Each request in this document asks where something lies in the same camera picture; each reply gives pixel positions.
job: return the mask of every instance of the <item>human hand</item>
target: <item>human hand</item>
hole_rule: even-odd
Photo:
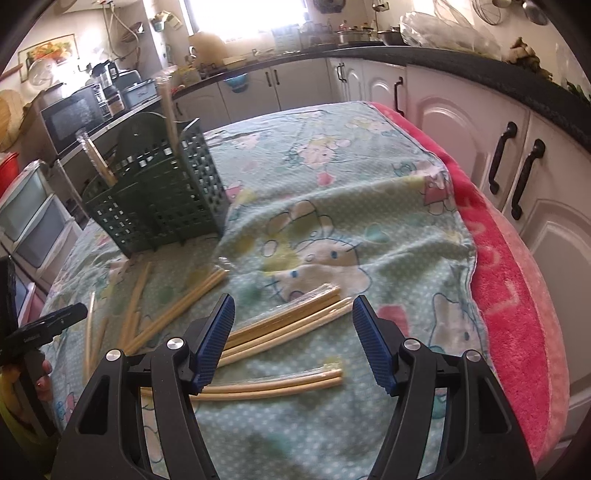
[[[37,397],[41,401],[53,400],[53,391],[51,389],[51,379],[49,374],[52,367],[49,360],[43,360],[43,371],[45,375],[35,382],[35,390]],[[7,409],[21,422],[31,423],[27,417],[15,391],[14,384],[21,376],[21,369],[18,365],[4,365],[2,367],[2,374],[0,375],[0,397],[4,400]]]

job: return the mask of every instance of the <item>pot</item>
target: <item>pot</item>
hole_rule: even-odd
[[[370,41],[369,33],[362,32],[359,30],[346,30],[336,32],[337,35],[337,43],[351,43],[354,41]]]
[[[397,45],[406,45],[404,40],[402,39],[402,35],[400,34],[400,29],[398,30],[382,30],[378,32],[378,38],[384,42],[384,45],[389,46],[397,46]]]

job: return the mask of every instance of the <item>plastic wrapper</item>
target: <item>plastic wrapper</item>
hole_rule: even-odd
[[[445,0],[434,0],[436,17],[410,12],[400,18],[400,33],[413,47],[444,48],[501,59],[501,47],[488,32],[475,29],[459,11]],[[443,15],[442,10],[450,15]],[[453,20],[442,17],[451,16]]]

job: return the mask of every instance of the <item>kitchen counter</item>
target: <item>kitchen counter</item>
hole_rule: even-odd
[[[355,47],[284,55],[214,75],[178,91],[174,99],[243,73],[292,61],[342,57],[394,65],[423,66],[487,86],[531,108],[557,125],[591,153],[591,108],[561,86],[501,61],[451,50],[422,47]]]

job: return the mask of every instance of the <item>white cabinet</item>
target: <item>white cabinet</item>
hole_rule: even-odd
[[[174,100],[178,120],[201,118],[201,130],[207,132],[230,123],[226,106],[216,83]]]
[[[219,82],[223,101],[232,122],[280,110],[269,69],[248,72],[246,84],[247,87],[244,91],[234,92],[226,82]]]
[[[406,86],[407,118],[443,147],[501,210],[517,173],[529,110],[482,85],[421,67],[407,67]],[[497,147],[493,193],[489,173],[494,173]]]
[[[363,97],[363,60],[344,59],[341,75],[346,83],[347,101],[365,100]]]
[[[532,113],[503,213],[544,276],[563,334],[572,394],[591,386],[590,179],[591,155]]]
[[[346,83],[340,75],[340,69],[343,64],[343,59],[326,59],[326,65],[329,70],[330,90],[332,90],[332,101],[334,103],[341,103],[347,101]]]
[[[366,60],[363,63],[363,97],[393,110],[406,111],[406,69],[404,67]]]
[[[363,62],[358,59],[329,59],[330,84],[335,102],[365,100]]]
[[[325,59],[300,60],[269,68],[281,110],[330,103]]]

